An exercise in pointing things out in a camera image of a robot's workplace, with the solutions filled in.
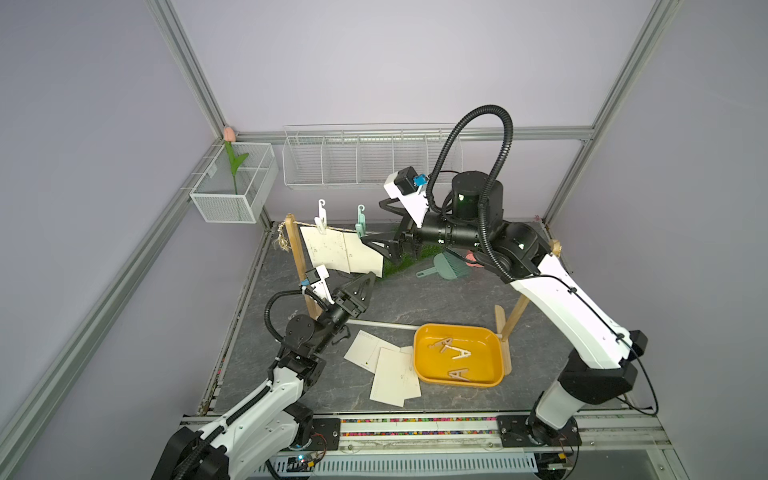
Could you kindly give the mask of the white postcard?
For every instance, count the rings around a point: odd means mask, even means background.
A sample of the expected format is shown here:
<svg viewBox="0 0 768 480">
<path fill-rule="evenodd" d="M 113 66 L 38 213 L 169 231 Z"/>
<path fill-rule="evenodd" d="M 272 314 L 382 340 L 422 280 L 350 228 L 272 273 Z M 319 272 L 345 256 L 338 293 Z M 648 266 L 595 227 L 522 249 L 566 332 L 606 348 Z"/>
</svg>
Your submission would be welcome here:
<svg viewBox="0 0 768 480">
<path fill-rule="evenodd" d="M 360 330 L 350 348 L 344 354 L 344 359 L 370 373 L 375 373 L 382 350 L 399 352 L 400 348 L 366 331 Z"/>
<path fill-rule="evenodd" d="M 343 232 L 330 229 L 321 232 L 317 227 L 309 226 L 302 226 L 300 232 L 315 268 L 325 266 L 330 270 L 350 272 Z"/>
<path fill-rule="evenodd" d="M 414 347 L 401 348 L 396 355 L 398 388 L 403 400 L 419 398 L 421 396 L 420 380 L 413 364 Z"/>
<path fill-rule="evenodd" d="M 364 245 L 357 234 L 342 234 L 345 251 L 345 272 L 368 274 L 383 277 L 383 256 Z"/>
<path fill-rule="evenodd" d="M 402 399 L 398 388 L 396 355 L 395 351 L 381 351 L 369 398 L 378 403 L 403 407 L 406 400 Z"/>
</svg>

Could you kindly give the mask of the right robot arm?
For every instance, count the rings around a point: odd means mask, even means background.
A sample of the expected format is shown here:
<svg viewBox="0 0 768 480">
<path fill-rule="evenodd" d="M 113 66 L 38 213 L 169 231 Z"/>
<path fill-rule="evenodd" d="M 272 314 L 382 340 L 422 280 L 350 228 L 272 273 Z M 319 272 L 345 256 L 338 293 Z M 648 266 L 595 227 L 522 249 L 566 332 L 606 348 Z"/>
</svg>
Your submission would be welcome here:
<svg viewBox="0 0 768 480">
<path fill-rule="evenodd" d="M 455 174 L 447 197 L 437 202 L 434 188 L 453 144 L 473 120 L 494 116 L 502 123 L 499 153 L 487 173 Z M 548 241 L 533 227 L 507 221 L 504 187 L 498 176 L 514 135 L 510 114 L 501 106 L 479 106 L 464 115 L 445 140 L 428 175 L 412 167 L 390 174 L 380 207 L 400 216 L 389 234 L 363 236 L 365 246 L 393 264 L 416 256 L 425 245 L 467 250 L 474 261 L 533 303 L 571 343 L 559 376 L 543 391 L 525 420 L 522 433 L 536 446 L 578 446 L 576 413 L 630 392 L 647 371 L 642 362 L 648 338 L 610 318 L 577 285 Z"/>
</svg>

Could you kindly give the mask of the beige clothespin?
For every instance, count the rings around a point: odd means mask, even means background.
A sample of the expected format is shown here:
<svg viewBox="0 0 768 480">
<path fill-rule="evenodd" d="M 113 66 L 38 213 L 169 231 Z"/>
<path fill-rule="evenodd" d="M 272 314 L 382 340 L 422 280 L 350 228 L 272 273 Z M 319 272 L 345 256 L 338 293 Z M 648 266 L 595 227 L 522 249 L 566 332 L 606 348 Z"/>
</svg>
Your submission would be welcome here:
<svg viewBox="0 0 768 480">
<path fill-rule="evenodd" d="M 451 381 L 471 382 L 471 379 L 468 377 L 468 374 L 469 374 L 469 369 L 462 368 L 462 369 L 450 370 L 448 372 L 448 377 Z"/>
<path fill-rule="evenodd" d="M 441 340 L 438 340 L 437 342 L 429 345 L 430 349 L 439 351 L 440 353 L 445 352 L 447 349 L 450 349 L 452 347 L 453 338 L 447 337 Z"/>
</svg>

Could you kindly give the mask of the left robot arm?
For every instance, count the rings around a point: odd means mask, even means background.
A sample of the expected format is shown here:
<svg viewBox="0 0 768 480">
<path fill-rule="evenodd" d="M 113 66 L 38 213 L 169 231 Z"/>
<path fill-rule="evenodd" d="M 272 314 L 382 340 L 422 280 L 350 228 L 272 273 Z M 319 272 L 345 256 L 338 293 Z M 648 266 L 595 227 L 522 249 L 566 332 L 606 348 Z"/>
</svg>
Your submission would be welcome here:
<svg viewBox="0 0 768 480">
<path fill-rule="evenodd" d="M 279 344 L 266 379 L 230 410 L 202 427 L 181 427 L 167 442 L 154 479 L 247 479 L 281 450 L 310 442 L 314 413 L 300 403 L 319 379 L 321 353 L 347 322 L 370 306 L 377 276 L 359 274 L 323 300 L 308 286 L 273 294 L 264 308 L 268 333 Z M 271 321 L 274 304 L 305 296 L 321 307 L 314 319 L 295 315 L 283 334 Z"/>
</svg>

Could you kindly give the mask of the green clothespin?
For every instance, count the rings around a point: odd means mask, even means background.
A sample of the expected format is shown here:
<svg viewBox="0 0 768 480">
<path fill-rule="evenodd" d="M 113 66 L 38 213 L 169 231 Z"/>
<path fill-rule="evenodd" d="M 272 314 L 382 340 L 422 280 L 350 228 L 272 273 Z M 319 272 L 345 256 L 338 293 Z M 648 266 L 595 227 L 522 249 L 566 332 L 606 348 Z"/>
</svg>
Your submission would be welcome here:
<svg viewBox="0 0 768 480">
<path fill-rule="evenodd" d="M 363 238 L 367 233 L 365 206 L 363 204 L 359 204 L 357 206 L 357 218 L 355 223 L 355 231 L 359 238 Z"/>
</svg>

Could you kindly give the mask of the white clothespin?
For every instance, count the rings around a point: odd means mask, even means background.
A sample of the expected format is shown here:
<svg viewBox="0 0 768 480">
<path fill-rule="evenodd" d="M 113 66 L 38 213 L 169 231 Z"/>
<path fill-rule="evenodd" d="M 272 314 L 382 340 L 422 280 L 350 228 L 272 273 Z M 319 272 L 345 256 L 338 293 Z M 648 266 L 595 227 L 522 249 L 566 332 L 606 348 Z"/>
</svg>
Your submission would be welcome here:
<svg viewBox="0 0 768 480">
<path fill-rule="evenodd" d="M 316 229 L 321 234 L 325 234 L 328 229 L 328 217 L 327 217 L 327 210 L 325 208 L 326 201 L 324 199 L 319 199 L 317 202 L 317 205 L 318 205 L 318 214 L 314 217 L 314 223 L 315 223 Z"/>
<path fill-rule="evenodd" d="M 453 353 L 453 356 L 452 356 L 453 360 L 469 358 L 472 355 L 471 351 L 466 350 L 466 349 L 462 349 L 462 348 L 458 348 L 458 347 L 454 347 L 454 346 L 452 346 L 450 349 L 447 349 L 446 351 L 450 351 L 450 352 Z"/>
</svg>

